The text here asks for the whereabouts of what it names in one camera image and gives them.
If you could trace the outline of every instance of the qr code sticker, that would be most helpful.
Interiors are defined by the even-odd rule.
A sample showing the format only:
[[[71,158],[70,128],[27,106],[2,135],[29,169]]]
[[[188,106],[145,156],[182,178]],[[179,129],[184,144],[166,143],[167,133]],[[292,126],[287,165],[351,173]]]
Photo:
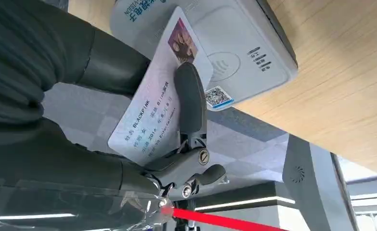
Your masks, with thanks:
[[[218,108],[234,101],[220,86],[207,90],[205,99],[212,108]]]

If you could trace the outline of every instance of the dark fabric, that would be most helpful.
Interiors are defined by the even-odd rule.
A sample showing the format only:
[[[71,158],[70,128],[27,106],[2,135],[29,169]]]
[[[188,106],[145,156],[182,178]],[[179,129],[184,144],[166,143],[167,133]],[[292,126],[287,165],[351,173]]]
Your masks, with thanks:
[[[94,47],[97,31],[111,45],[131,50],[135,66],[120,75],[99,75],[93,67],[86,75],[91,60],[111,60]],[[125,60],[128,54],[110,55]],[[121,159],[69,142],[56,123],[42,117],[40,103],[57,82],[113,89],[105,82],[118,85],[116,93],[133,94],[147,63],[122,42],[53,6],[38,0],[0,0],[0,178],[12,185],[35,180],[119,189]]]

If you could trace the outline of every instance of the ceiling light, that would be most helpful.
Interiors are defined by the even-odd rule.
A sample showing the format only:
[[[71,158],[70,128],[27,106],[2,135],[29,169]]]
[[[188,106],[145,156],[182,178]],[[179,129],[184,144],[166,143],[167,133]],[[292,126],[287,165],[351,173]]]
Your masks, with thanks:
[[[290,200],[290,199],[283,198],[280,196],[270,196],[270,197],[247,200],[247,201],[237,201],[237,202],[230,202],[230,203],[225,203],[225,204],[220,204],[220,205],[209,205],[209,206],[204,206],[204,207],[198,207],[198,208],[195,208],[195,210],[198,211],[198,210],[204,210],[204,209],[222,208],[222,207],[229,207],[229,206],[235,206],[235,205],[246,205],[246,204],[251,204],[251,203],[260,203],[260,202],[265,202],[265,201],[276,201],[276,200],[291,203],[291,204],[295,203],[294,200]]]
[[[41,219],[41,218],[67,218],[76,217],[71,213],[60,214],[39,214],[39,215],[23,215],[23,216],[0,216],[0,220],[20,220],[20,219]]]

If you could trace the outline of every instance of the wooden table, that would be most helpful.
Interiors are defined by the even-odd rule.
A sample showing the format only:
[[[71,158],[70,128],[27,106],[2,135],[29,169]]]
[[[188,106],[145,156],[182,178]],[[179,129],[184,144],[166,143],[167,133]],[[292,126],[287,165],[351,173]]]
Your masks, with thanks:
[[[377,0],[269,3],[299,76],[236,108],[377,172]],[[112,6],[71,0],[69,10],[108,32]]]

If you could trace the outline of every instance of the floor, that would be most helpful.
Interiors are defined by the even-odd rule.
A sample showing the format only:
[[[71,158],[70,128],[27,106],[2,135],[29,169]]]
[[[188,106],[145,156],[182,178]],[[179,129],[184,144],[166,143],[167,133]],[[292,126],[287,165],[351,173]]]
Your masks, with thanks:
[[[43,105],[45,117],[57,122],[69,140],[115,154],[107,140],[129,103],[123,96],[59,83],[46,92]],[[287,133],[235,109],[210,112],[208,118],[210,161],[223,165],[230,180],[213,193],[282,181]],[[341,164],[347,181],[377,176],[347,160]]]

